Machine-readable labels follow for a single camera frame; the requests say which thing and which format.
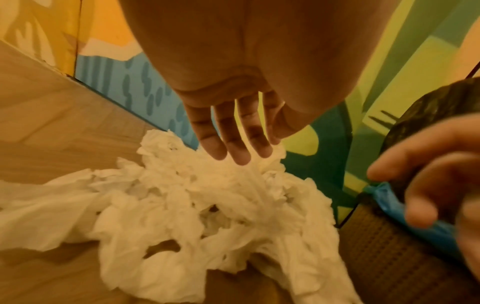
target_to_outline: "colorful wall mural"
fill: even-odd
[[[116,0],[82,0],[78,40],[79,81],[198,146],[179,97],[136,43]],[[478,0],[402,0],[351,95],[283,141],[287,170],[312,177],[342,221],[395,121],[422,95],[467,77],[479,62]]]
[[[81,0],[0,0],[0,40],[73,76]]]

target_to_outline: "blue plastic bag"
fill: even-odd
[[[367,186],[364,191],[373,196],[380,208],[391,218],[405,226],[416,236],[424,239],[449,256],[463,261],[462,254],[455,241],[455,226],[444,221],[437,221],[429,229],[410,227],[405,221],[405,205],[400,203],[389,183]]]

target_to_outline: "finger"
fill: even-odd
[[[285,138],[300,131],[318,117],[317,114],[305,114],[298,112],[288,104],[277,112],[273,121],[273,135],[277,138]]]
[[[248,164],[251,156],[235,121],[235,102],[224,102],[214,106],[213,109],[221,138],[234,162],[241,166]]]
[[[472,184],[480,186],[480,156],[450,153],[420,171],[405,192],[405,219],[418,228],[430,227],[439,210],[458,209]]]
[[[240,98],[237,102],[240,121],[245,130],[248,141],[260,157],[267,158],[274,151],[268,139],[259,117],[259,94]]]
[[[388,181],[454,151],[480,152],[480,114],[451,118],[388,149],[368,169],[368,178]]]
[[[263,94],[263,114],[265,116],[266,135],[272,145],[278,145],[280,138],[274,136],[274,119],[282,105],[284,104],[280,96],[275,91],[269,91]]]
[[[455,222],[456,241],[466,264],[480,281],[480,195],[468,195]]]
[[[185,103],[183,105],[201,146],[214,159],[224,159],[227,156],[227,148],[214,127],[210,107],[194,108]]]

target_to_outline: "crumpled tissue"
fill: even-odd
[[[207,270],[237,273],[249,261],[297,304],[361,303],[338,252],[332,201],[285,172],[281,146],[240,167],[152,130],[138,154],[144,166],[119,158],[118,169],[45,185],[0,182],[0,250],[97,240],[108,288],[163,303],[202,302]],[[178,252],[146,256],[169,240]]]

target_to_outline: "wooden floor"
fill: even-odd
[[[133,161],[152,126],[89,89],[0,42],[0,180],[44,183],[85,168]],[[253,270],[212,272],[206,303],[289,303]],[[99,278],[95,243],[45,253],[0,252],[1,304],[133,304],[149,301],[108,291]]]

